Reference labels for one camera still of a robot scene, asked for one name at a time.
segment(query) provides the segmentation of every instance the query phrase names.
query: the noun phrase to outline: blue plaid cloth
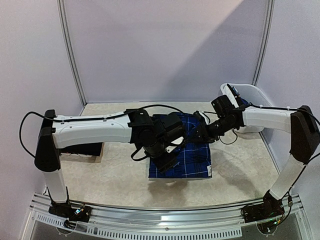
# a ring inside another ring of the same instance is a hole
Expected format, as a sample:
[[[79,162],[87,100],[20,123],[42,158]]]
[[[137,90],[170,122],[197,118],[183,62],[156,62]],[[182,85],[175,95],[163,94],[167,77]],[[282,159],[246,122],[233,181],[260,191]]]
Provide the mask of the blue plaid cloth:
[[[180,112],[176,114],[183,122],[187,136],[191,136],[199,125],[199,121],[192,114],[185,113],[183,115]],[[165,116],[163,114],[155,114],[152,118],[161,119]],[[211,178],[211,158],[208,143],[190,142],[183,149],[181,147],[175,148],[173,153],[179,153],[176,157],[177,164],[165,173],[160,173],[154,163],[150,161],[149,178]]]

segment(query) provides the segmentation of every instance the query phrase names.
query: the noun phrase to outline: black joint housing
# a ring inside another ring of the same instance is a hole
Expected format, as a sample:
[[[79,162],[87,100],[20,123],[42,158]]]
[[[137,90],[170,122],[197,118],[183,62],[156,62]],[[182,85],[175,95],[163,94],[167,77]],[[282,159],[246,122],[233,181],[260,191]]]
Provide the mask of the black joint housing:
[[[172,112],[163,118],[153,120],[144,109],[127,109],[125,113],[129,113],[128,126],[132,128],[130,143],[135,144],[137,150],[143,148],[145,155],[150,157],[161,173],[172,168],[177,163],[176,154],[168,153],[166,147],[172,141],[186,135],[179,116]]]
[[[303,105],[299,109],[303,111],[296,111],[290,116],[290,153],[297,161],[307,164],[320,143],[320,134],[316,121],[310,116],[310,107]]]
[[[225,118],[228,113],[235,108],[235,106],[231,103],[227,95],[222,95],[217,97],[215,100],[211,102],[218,118]]]
[[[281,200],[275,199],[268,190],[263,196],[263,203],[248,204],[241,209],[245,223],[280,216],[285,212]]]
[[[54,119],[55,110],[47,110],[45,117]],[[60,150],[56,149],[52,134],[55,129],[52,127],[53,121],[44,119],[42,121],[38,143],[35,152],[34,165],[43,172],[54,172],[60,169]]]

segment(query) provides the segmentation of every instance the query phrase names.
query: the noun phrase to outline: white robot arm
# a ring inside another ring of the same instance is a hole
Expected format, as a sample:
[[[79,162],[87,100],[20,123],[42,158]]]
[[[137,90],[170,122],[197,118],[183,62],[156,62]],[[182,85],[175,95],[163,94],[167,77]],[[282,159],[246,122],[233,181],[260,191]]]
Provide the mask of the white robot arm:
[[[291,155],[284,170],[265,194],[262,206],[243,209],[246,222],[266,219],[271,212],[283,212],[279,203],[320,143],[319,130],[310,117],[310,108],[264,109],[244,104],[235,107],[226,95],[216,98],[211,104],[219,120],[208,124],[203,115],[196,111],[194,115],[200,124],[188,142],[213,143],[225,132],[244,126],[277,129],[291,134]],[[89,143],[132,143],[137,148],[131,155],[132,159],[143,148],[143,159],[149,157],[161,172],[165,172],[176,163],[172,149],[182,146],[186,140],[184,126],[174,112],[162,120],[152,120],[142,108],[99,116],[56,116],[54,110],[48,110],[45,117],[34,163],[45,177],[52,202],[49,212],[70,221],[88,222],[91,209],[82,207],[81,211],[76,211],[71,207],[59,160],[61,149]]]

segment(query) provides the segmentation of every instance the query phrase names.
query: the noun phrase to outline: black cable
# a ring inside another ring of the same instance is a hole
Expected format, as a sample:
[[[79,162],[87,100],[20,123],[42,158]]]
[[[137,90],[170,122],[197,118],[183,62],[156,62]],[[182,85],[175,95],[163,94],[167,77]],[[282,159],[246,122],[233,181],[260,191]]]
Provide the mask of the black cable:
[[[129,115],[131,113],[134,113],[136,112],[138,109],[136,110],[132,110],[132,111],[128,111],[128,112],[124,112],[124,113],[121,113],[119,115],[115,115],[115,116],[108,116],[108,117],[87,117],[87,118],[71,118],[71,119],[66,119],[64,121],[62,120],[59,120],[59,123],[62,123],[62,122],[65,122],[65,123],[71,123],[71,122],[83,122],[83,121],[99,121],[99,120],[110,120],[110,119],[117,119],[117,118],[120,118],[120,117],[123,117],[123,116],[126,116],[126,115]]]
[[[301,113],[307,113],[310,115],[310,117],[312,117],[316,122],[317,124],[320,126],[320,121],[310,112],[304,110],[304,109],[300,109],[300,108],[287,108],[287,107],[275,107],[275,106],[257,106],[257,105],[254,105],[252,102],[250,103],[250,106],[252,107],[255,107],[257,109],[274,109],[274,110],[286,110],[286,111],[298,111],[298,112],[301,112]]]
[[[148,157],[147,155],[145,155],[145,156],[143,156],[143,157],[141,157],[141,158],[134,158],[134,156],[135,156],[140,150],[141,150],[141,148],[136,149],[136,150],[131,154],[131,159],[132,159],[133,161],[139,162],[139,161],[142,161],[142,160],[144,160],[144,159],[146,159],[146,158]]]
[[[182,113],[185,117],[187,117],[186,113],[184,111],[181,111],[179,108],[176,108],[174,106],[165,105],[165,104],[152,104],[152,105],[142,106],[142,107],[138,108],[138,110],[148,109],[148,108],[153,108],[153,107],[163,107],[163,108],[173,109],[173,110],[178,111],[179,113]]]
[[[317,153],[316,155],[314,155],[312,158],[309,159],[309,161],[306,164],[309,164],[313,159],[315,159],[316,157],[318,157],[320,155],[320,152]]]
[[[223,142],[223,141],[221,140],[220,136],[218,136],[218,138],[219,138],[220,142],[222,142],[224,145],[231,145],[231,144],[234,144],[234,143],[238,140],[238,135],[235,133],[235,130],[234,130],[234,129],[232,129],[232,132],[233,132],[233,133],[234,133],[234,135],[236,136],[236,137],[235,137],[235,140],[234,140],[233,142],[225,143],[225,142]]]
[[[289,217],[289,215],[290,215],[290,213],[291,213],[291,209],[292,209],[292,206],[290,207],[289,212],[288,212],[288,214],[285,216],[285,218],[284,218],[281,222],[279,222],[277,225],[275,225],[276,227],[279,226],[280,224],[282,224],[282,223]]]
[[[216,112],[213,112],[213,111],[203,111],[203,113],[206,113],[206,114],[215,114],[215,115],[218,115],[218,113],[216,113]]]
[[[26,118],[27,118],[29,115],[31,115],[31,114],[34,114],[34,115],[36,115],[36,116],[38,116],[38,117],[40,117],[40,118],[43,118],[43,119],[46,119],[46,120],[50,120],[50,121],[53,121],[53,122],[58,122],[58,123],[59,123],[60,121],[54,120],[54,119],[51,119],[51,118],[48,118],[48,117],[43,116],[43,115],[41,115],[41,114],[39,114],[39,113],[37,113],[37,112],[35,112],[35,111],[30,111],[30,112],[28,112],[28,113],[23,117],[23,119],[22,119],[22,121],[21,121],[21,123],[20,123],[20,127],[19,127],[19,141],[20,141],[20,144],[21,144],[22,148],[23,148],[31,157],[35,158],[35,155],[33,155],[33,154],[26,148],[26,146],[24,145],[24,143],[23,143],[23,141],[22,141],[22,127],[23,127],[23,124],[24,124]]]
[[[245,206],[243,206],[243,207],[241,208],[240,214],[241,214],[242,217],[245,216],[245,214],[244,214],[244,208],[246,208],[246,207],[248,207],[248,206],[254,206],[254,204],[253,204],[253,203],[248,203],[248,204],[246,204]]]
[[[288,190],[288,193],[290,192],[290,190],[293,188],[293,186],[296,184],[296,182],[298,181],[298,179],[300,178],[300,176],[302,175],[302,173],[304,172],[304,170],[307,168],[307,165],[304,165],[303,169],[301,170],[300,174],[298,175],[298,177],[295,179],[295,181],[293,182],[293,184],[291,185],[291,187]]]

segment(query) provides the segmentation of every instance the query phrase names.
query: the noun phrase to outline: wire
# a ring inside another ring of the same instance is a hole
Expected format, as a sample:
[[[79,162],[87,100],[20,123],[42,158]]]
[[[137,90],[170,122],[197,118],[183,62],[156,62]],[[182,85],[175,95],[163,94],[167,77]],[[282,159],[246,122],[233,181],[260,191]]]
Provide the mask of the wire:
[[[144,159],[146,159],[148,156],[147,155],[145,155],[145,156],[143,156],[143,157],[141,157],[141,158],[134,158],[134,156],[139,152],[141,150],[141,148],[137,148],[132,154],[131,154],[131,159],[133,160],[133,161],[135,161],[135,162],[140,162],[140,161],[142,161],[142,160],[144,160]]]
[[[290,190],[293,188],[293,186],[296,184],[296,182],[298,181],[298,179],[300,178],[300,176],[302,175],[302,173],[304,172],[304,170],[307,168],[307,165],[304,165],[303,169],[301,170],[300,174],[298,175],[298,177],[295,179],[295,181],[293,182],[293,184],[291,185],[291,187],[288,190],[288,193],[290,192]]]
[[[231,145],[231,144],[234,144],[234,143],[238,140],[238,135],[235,133],[235,130],[234,130],[234,129],[232,129],[232,132],[233,132],[233,133],[234,133],[234,135],[236,136],[236,137],[235,137],[235,140],[234,140],[233,142],[225,143],[225,142],[223,142],[223,141],[221,140],[220,136],[218,136],[218,137],[219,137],[220,142],[222,142],[224,145]]]
[[[282,197],[281,199],[278,200],[277,205],[275,205],[275,206],[273,207],[273,209],[272,209],[273,211],[274,211],[280,204],[282,204],[282,200],[285,198],[285,196],[286,196],[287,194],[290,195],[290,193],[289,193],[290,190],[291,190],[291,188],[283,195],[283,197]]]
[[[309,161],[306,164],[309,164],[313,159],[315,159],[316,157],[318,157],[320,155],[320,152],[317,153],[316,155],[314,155],[312,158],[309,159]]]
[[[289,110],[289,111],[298,111],[298,112],[301,112],[301,113],[307,113],[320,126],[320,121],[312,113],[308,112],[307,110],[301,109],[301,108],[286,108],[286,107],[275,107],[275,106],[262,106],[262,107],[260,107],[260,106],[254,105],[252,102],[250,103],[250,106],[258,108],[258,109],[261,108],[261,109],[275,109],[275,110],[287,110],[287,111]]]
[[[46,117],[44,115],[41,115],[40,113],[38,112],[35,112],[35,111],[30,111],[28,112],[26,115],[24,115],[21,123],[20,123],[20,127],[19,127],[19,141],[20,141],[20,144],[22,146],[22,148],[33,158],[35,158],[36,156],[31,153],[27,148],[26,146],[24,145],[23,143],[23,140],[22,140],[22,127],[24,125],[24,122],[26,120],[26,118],[33,114],[33,115],[36,115],[44,120],[49,120],[49,121],[52,121],[52,122],[55,122],[55,123],[62,123],[62,122],[65,122],[65,123],[70,123],[70,122],[82,122],[82,121],[98,121],[98,120],[109,120],[109,119],[116,119],[116,118],[120,118],[120,117],[123,117],[123,116],[126,116],[128,114],[131,114],[131,113],[134,113],[136,111],[139,111],[141,109],[147,109],[147,108],[153,108],[153,107],[163,107],[163,108],[169,108],[169,109],[173,109],[173,110],[176,110],[180,113],[182,113],[185,118],[187,118],[185,112],[181,111],[180,109],[174,107],[174,106],[169,106],[169,105],[165,105],[165,104],[152,104],[152,105],[147,105],[147,106],[143,106],[143,107],[140,107],[140,108],[137,108],[135,110],[132,110],[132,111],[127,111],[127,112],[124,112],[124,113],[121,113],[121,114],[118,114],[118,115],[114,115],[114,116],[108,116],[108,117],[86,117],[86,118],[71,118],[71,119],[66,119],[66,120],[59,120],[59,119],[52,119],[52,118],[49,118],[49,117]],[[185,143],[185,139],[183,140],[183,142],[179,145],[179,146],[182,146],[183,144]]]
[[[280,224],[282,224],[282,223],[289,217],[289,215],[290,215],[290,213],[291,213],[291,209],[292,209],[292,206],[290,207],[289,212],[288,212],[288,214],[285,216],[285,218],[284,218],[283,220],[281,220],[280,222],[278,222],[276,226],[279,226]]]
[[[206,113],[206,114],[215,114],[215,115],[218,115],[218,113],[216,113],[216,112],[213,112],[213,111],[203,111],[203,113]]]
[[[240,214],[241,214],[243,217],[245,216],[245,214],[244,214],[244,208],[249,207],[249,206],[254,206],[254,204],[248,203],[248,204],[246,204],[245,206],[243,206],[243,207],[241,208]]]

